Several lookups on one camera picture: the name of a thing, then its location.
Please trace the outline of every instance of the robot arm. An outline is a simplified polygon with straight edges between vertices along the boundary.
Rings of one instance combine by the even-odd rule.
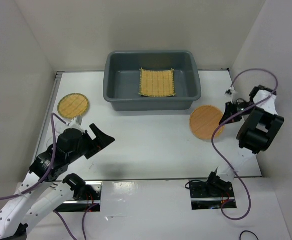
[[[271,95],[271,92],[271,89],[259,85],[254,87],[251,91],[249,102],[227,102],[225,113],[219,124],[232,115],[244,110],[248,106],[267,98]],[[260,151],[266,151],[269,148],[284,123],[284,118],[278,116],[275,109],[276,95],[276,92],[274,92],[267,101],[253,107],[251,110],[244,112],[226,123],[230,124],[239,122],[241,121],[242,116],[249,115],[237,135],[237,140],[239,140],[239,147],[241,149],[246,148],[251,150],[253,154],[257,154]]]
[[[81,189],[85,188],[84,181],[71,174],[54,191],[35,203],[58,176],[68,169],[69,164],[81,156],[89,159],[114,141],[114,138],[105,135],[94,124],[89,126],[96,136],[91,140],[87,131],[81,129],[80,124],[81,117],[78,116],[58,136],[55,160],[50,173],[37,188],[23,195],[21,192],[37,183],[47,171],[53,146],[49,146],[47,151],[39,154],[29,167],[24,181],[15,192],[20,197],[8,201],[0,210],[0,240],[25,239],[25,232],[29,232],[42,218],[68,200],[71,195],[76,198],[78,193],[81,193]]]

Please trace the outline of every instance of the white enclosure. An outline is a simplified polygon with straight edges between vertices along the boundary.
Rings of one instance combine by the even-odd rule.
[[[292,0],[0,0],[0,196],[32,161],[56,72],[102,71],[114,50],[189,50],[198,69],[277,75],[285,123],[257,160],[292,239]],[[235,87],[247,98],[259,84],[273,86],[249,73]]]

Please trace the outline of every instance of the gray plastic tub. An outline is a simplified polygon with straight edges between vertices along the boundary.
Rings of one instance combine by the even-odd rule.
[[[174,69],[175,96],[139,95],[140,68]],[[105,65],[103,96],[116,111],[185,110],[201,97],[196,62],[188,51],[114,51]]]

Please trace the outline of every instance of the purple cable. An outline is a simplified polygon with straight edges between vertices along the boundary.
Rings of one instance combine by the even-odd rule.
[[[30,188],[24,190],[21,192],[22,195],[24,194],[27,194],[29,192],[31,192],[33,189],[35,189],[40,183],[42,183],[45,178],[49,175],[51,169],[52,169],[52,166],[53,166],[53,163],[55,161],[55,155],[56,155],[56,133],[55,133],[55,125],[54,125],[54,119],[53,117],[56,117],[57,119],[59,119],[59,121],[61,121],[62,123],[66,123],[65,121],[63,121],[59,116],[57,116],[55,113],[51,113],[50,114],[50,120],[51,120],[51,129],[52,129],[52,139],[53,139],[53,150],[52,150],[52,156],[51,156],[51,161],[50,161],[50,164],[49,164],[49,167],[47,168],[47,171],[46,173],[42,176],[42,178],[40,178],[38,180],[38,182],[36,182],[33,186],[31,186]],[[14,198],[17,198],[19,197],[18,194],[14,194],[14,195],[10,195],[10,196],[3,196],[3,197],[0,197],[0,201],[2,200],[8,200],[8,199],[14,199]]]
[[[81,227],[82,227],[82,233],[84,235],[84,240],[87,240],[86,238],[86,233],[85,233],[85,229],[84,229],[84,222],[85,222],[85,216],[87,214],[87,212],[92,209],[94,206],[98,205],[97,203],[96,204],[92,204],[90,207],[88,207],[88,209],[85,211],[84,215],[82,216],[82,221],[81,221]],[[70,229],[68,227],[68,225],[66,224],[65,220],[62,218],[62,216],[57,212],[57,211],[53,211],[59,218],[60,220],[62,221],[62,223],[64,224],[68,234],[70,235],[70,237],[73,239],[73,240],[77,240],[73,235],[72,233],[70,232]]]
[[[95,204],[92,204],[90,207],[88,207],[88,209],[85,211],[84,215],[82,216],[81,228],[82,228],[82,234],[84,235],[84,240],[87,240],[86,233],[85,233],[85,226],[84,226],[85,216],[86,216],[87,212],[96,205],[98,205],[98,204],[95,203]]]
[[[70,229],[68,228],[68,225],[66,224],[66,222],[65,222],[65,220],[62,218],[62,216],[61,216],[57,211],[55,211],[55,210],[53,210],[52,212],[55,213],[55,214],[60,218],[60,220],[61,220],[62,223],[64,224],[64,226],[65,226],[65,228],[66,228],[68,234],[70,235],[70,237],[71,237],[73,240],[77,240],[77,239],[75,238],[75,236],[73,236],[72,233],[70,232]]]
[[[225,158],[225,156],[224,156],[224,155],[223,155],[223,154],[222,154],[222,153],[216,148],[215,143],[214,143],[214,137],[215,137],[216,133],[219,131],[219,129],[220,129],[221,127],[223,127],[227,122],[229,122],[229,121],[232,120],[233,118],[237,117],[238,115],[241,115],[242,113],[244,113],[244,112],[246,112],[246,111],[248,111],[248,110],[254,108],[255,106],[257,106],[257,105],[259,105],[259,104],[261,104],[261,103],[267,101],[268,99],[271,98],[271,96],[273,95],[273,93],[274,93],[274,92],[277,90],[277,88],[278,88],[278,79],[277,79],[277,77],[276,77],[272,72],[270,72],[270,71],[268,71],[268,70],[265,70],[265,69],[262,69],[262,68],[251,68],[251,69],[247,69],[247,70],[245,70],[245,71],[242,71],[240,74],[238,74],[238,75],[235,77],[235,79],[234,79],[234,81],[232,82],[232,84],[231,84],[230,87],[232,87],[232,86],[234,85],[235,81],[238,79],[239,76],[241,76],[242,74],[244,74],[244,73],[246,73],[246,72],[250,72],[250,71],[259,71],[259,72],[264,72],[264,73],[268,73],[268,74],[272,75],[272,76],[274,77],[274,79],[275,79],[275,82],[276,82],[276,86],[275,86],[274,90],[273,90],[273,91],[271,92],[271,94],[270,94],[268,97],[266,97],[265,99],[263,99],[263,100],[261,100],[261,101],[255,103],[255,104],[253,104],[253,105],[251,105],[251,106],[245,108],[244,110],[242,110],[242,111],[240,111],[240,112],[238,112],[238,113],[232,115],[231,117],[229,117],[228,119],[226,119],[225,121],[223,121],[223,122],[222,122],[222,123],[221,123],[221,124],[215,129],[215,131],[213,132],[212,137],[211,137],[211,144],[212,144],[212,147],[213,147],[213,148],[215,149],[215,151],[221,156],[221,158],[225,160],[225,162],[228,164],[228,166],[232,169],[232,171],[234,172],[234,174],[236,175],[236,177],[239,179],[239,181],[241,182],[241,184],[243,185],[243,187],[245,188],[246,193],[247,193],[247,197],[248,197],[248,210],[247,210],[247,212],[246,212],[243,216],[241,216],[241,217],[238,217],[238,218],[232,218],[232,217],[229,217],[229,216],[227,216],[227,215],[225,214],[225,212],[224,212],[224,210],[223,210],[223,207],[224,207],[225,204],[229,203],[230,201],[224,202],[224,203],[221,205],[220,209],[221,209],[222,214],[223,214],[226,218],[228,218],[228,219],[230,219],[230,220],[233,220],[233,221],[242,220],[242,219],[244,219],[245,217],[248,216],[248,214],[249,214],[249,212],[250,212],[250,210],[251,210],[251,198],[250,198],[250,193],[249,193],[249,191],[248,191],[248,188],[247,188],[246,184],[243,182],[243,180],[241,179],[241,177],[238,175],[238,173],[236,172],[235,168],[234,168],[234,167],[231,165],[231,163]]]

